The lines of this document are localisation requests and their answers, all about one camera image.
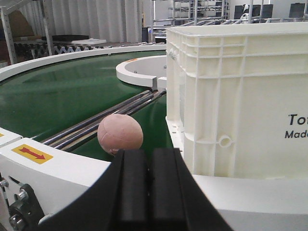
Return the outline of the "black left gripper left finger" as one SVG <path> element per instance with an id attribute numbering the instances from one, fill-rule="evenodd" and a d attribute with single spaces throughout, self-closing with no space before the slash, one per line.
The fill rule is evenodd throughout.
<path id="1" fill-rule="evenodd" d="M 145 231 L 147 163 L 141 150 L 120 151 L 98 180 L 41 231 Z"/>

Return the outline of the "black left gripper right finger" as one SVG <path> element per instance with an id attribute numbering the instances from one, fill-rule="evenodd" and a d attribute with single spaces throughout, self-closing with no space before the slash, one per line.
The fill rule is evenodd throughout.
<path id="1" fill-rule="evenodd" d="M 178 148 L 155 149 L 150 175 L 151 230 L 232 230 L 193 179 Z"/>

